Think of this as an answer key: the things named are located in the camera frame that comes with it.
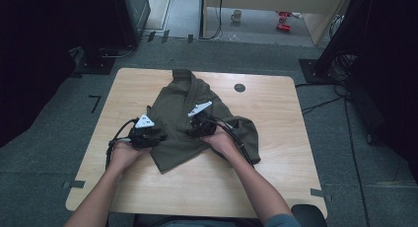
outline garment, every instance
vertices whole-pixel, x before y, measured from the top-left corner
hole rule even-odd
[[[162,89],[148,111],[151,120],[160,121],[156,122],[154,128],[162,129],[167,134],[166,140],[161,141],[151,151],[160,172],[165,172],[211,148],[210,144],[188,134],[191,124],[190,117],[187,116],[196,105],[209,101],[213,104],[205,111],[232,125],[252,163],[260,161],[258,133],[251,120],[233,116],[222,100],[210,90],[210,86],[197,79],[190,71],[173,70],[173,78],[173,81]]]

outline gray floor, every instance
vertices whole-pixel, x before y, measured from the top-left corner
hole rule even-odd
[[[151,5],[151,12],[163,13],[166,10],[166,0]],[[170,37],[187,38],[193,35],[198,38],[200,33],[201,0],[171,0],[167,13],[167,20],[161,29],[148,28],[147,31],[157,31],[157,36],[162,36],[164,31],[170,30]],[[235,9],[223,8],[222,31],[215,37],[221,41],[239,41],[252,43],[271,43],[277,45],[314,46],[308,29],[303,19],[290,17],[285,24],[291,27],[289,32],[276,29],[279,24],[278,14],[274,11],[242,10],[240,23],[231,21],[231,15]],[[162,14],[150,16],[151,21],[160,22]],[[207,10],[206,37],[213,36],[219,26],[219,8]],[[325,35],[318,47],[325,48],[329,42],[329,36]]]
[[[43,109],[34,125],[0,149],[0,226],[59,226],[70,216],[65,208],[101,108],[121,67],[178,69],[290,76],[304,83],[299,58],[318,58],[315,47],[228,41],[157,38],[117,59],[108,76],[69,78]],[[301,108],[335,98],[330,86],[297,89]],[[91,113],[95,99],[103,97]],[[348,103],[356,160],[363,182],[370,226],[418,226],[418,189],[407,164],[387,147],[366,143],[366,130]],[[350,148],[342,101],[304,117],[322,189],[328,196],[328,226],[367,226]],[[113,214],[110,226],[131,226],[132,214]]]
[[[163,31],[172,0],[149,0],[151,13],[145,29],[148,31]]]

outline person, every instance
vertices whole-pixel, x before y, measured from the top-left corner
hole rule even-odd
[[[246,161],[226,131],[218,126],[213,135],[201,139],[211,144],[230,162],[263,226],[300,226],[283,196]],[[64,226],[105,226],[117,181],[126,168],[150,150],[151,148],[136,150],[128,142],[116,142],[109,166],[101,179]]]

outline person's right hand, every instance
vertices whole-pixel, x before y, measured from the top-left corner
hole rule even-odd
[[[213,135],[204,136],[201,137],[201,139],[211,144],[216,151],[223,155],[230,150],[236,149],[233,138],[220,126],[216,127]]]

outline wire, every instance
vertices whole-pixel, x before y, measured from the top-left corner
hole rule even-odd
[[[121,57],[125,57],[125,56],[129,55],[133,51],[133,49],[135,49],[134,45],[129,45],[128,47],[131,47],[131,49],[125,54],[117,55],[117,56],[102,55],[102,57],[103,58],[121,58]],[[105,49],[107,49],[107,48],[102,47],[101,49],[99,49],[99,52],[102,53],[102,50],[105,50]]]
[[[222,123],[224,123],[224,124],[228,125],[228,124],[227,124],[225,121],[223,121],[221,118],[216,117],[216,116],[214,116],[214,118],[215,118],[215,119],[217,119],[217,120],[219,120],[219,121],[221,121]]]
[[[208,121],[210,123],[216,124],[220,127],[222,127],[222,129],[224,129],[231,137],[234,138],[234,140],[237,142],[238,146],[240,147],[241,151],[244,154],[244,157],[246,159],[246,161],[254,168],[254,165],[252,164],[251,159],[249,158],[248,153],[245,150],[244,144],[240,141],[240,139],[231,131],[231,129],[225,125],[220,124],[219,122],[210,120],[210,119],[202,119],[203,121]]]
[[[356,152],[354,150],[353,132],[351,130],[351,122],[350,122],[350,117],[348,115],[347,102],[348,102],[348,99],[345,98],[345,100],[344,100],[344,111],[345,111],[345,116],[346,116],[346,119],[347,119],[348,133],[349,133],[349,137],[350,137],[351,153],[353,155],[354,167],[356,169],[357,180],[358,180],[359,186],[360,186],[360,194],[362,196],[363,208],[365,210],[366,223],[367,223],[367,226],[370,226],[369,211],[367,209],[367,205],[366,205],[366,202],[365,202],[365,194],[364,194],[364,190],[363,190],[363,183],[362,183],[362,179],[360,177],[359,166],[357,164]]]
[[[340,97],[340,96],[338,96],[337,98],[335,98],[335,99],[333,99],[333,100],[330,100],[330,101],[327,101],[327,102],[320,103],[320,104],[318,104],[318,105],[316,105],[316,106],[312,106],[312,107],[305,108],[305,109],[303,109],[303,110],[302,110],[303,115],[305,115],[305,114],[308,114],[308,113],[312,112],[314,109],[316,109],[316,108],[318,108],[318,107],[321,107],[321,106],[324,106],[324,105],[328,105],[328,104],[330,104],[330,103],[332,103],[332,102],[336,102],[336,101],[338,101],[338,100],[340,100],[340,99],[342,99],[342,98],[344,98],[344,97]]]
[[[223,1],[223,0],[221,0],[221,1],[220,1],[220,3],[219,3],[219,17],[218,17],[218,13],[217,13],[217,11],[216,11],[216,9],[215,9],[215,14],[216,14],[216,17],[219,19],[219,26],[218,26],[218,29],[216,30],[215,34],[214,34],[213,36],[211,36],[210,38],[203,38],[203,39],[205,39],[205,40],[213,39],[213,38],[217,37],[219,33],[221,33],[222,35],[224,34],[224,33],[222,32],[222,1]]]
[[[144,38],[148,38],[150,35],[147,35],[147,36],[141,36],[140,38],[139,38],[139,40],[142,40],[142,39],[144,39]],[[154,36],[154,38],[165,38],[164,36]],[[177,39],[188,39],[188,38],[182,38],[182,37],[168,37],[168,38],[177,38]]]
[[[314,84],[314,83],[306,83],[306,84],[298,84],[295,88],[305,87],[305,86],[325,86],[324,84]]]
[[[334,20],[331,23],[331,26],[329,27],[329,31],[328,31],[330,38],[332,38],[334,36],[334,29],[338,28],[341,25],[343,20],[344,20],[343,15],[342,16],[341,15],[336,15],[335,16]]]
[[[131,122],[133,122],[133,123],[136,123],[137,121],[138,121],[138,119],[139,118],[135,118],[135,119],[130,119],[129,121],[127,121],[117,132],[116,132],[116,134],[114,135],[114,137],[113,137],[113,139],[111,139],[111,141],[108,143],[108,148],[107,148],[107,151],[105,152],[106,153],[106,157],[105,157],[105,168],[107,169],[107,167],[108,167],[108,164],[110,163],[110,158],[111,158],[111,154],[113,153],[113,146],[114,146],[114,143],[117,141],[117,140],[119,140],[119,139],[122,139],[122,138],[117,138],[118,136],[119,136],[119,134],[120,134],[120,132],[129,124],[129,123],[131,123]]]

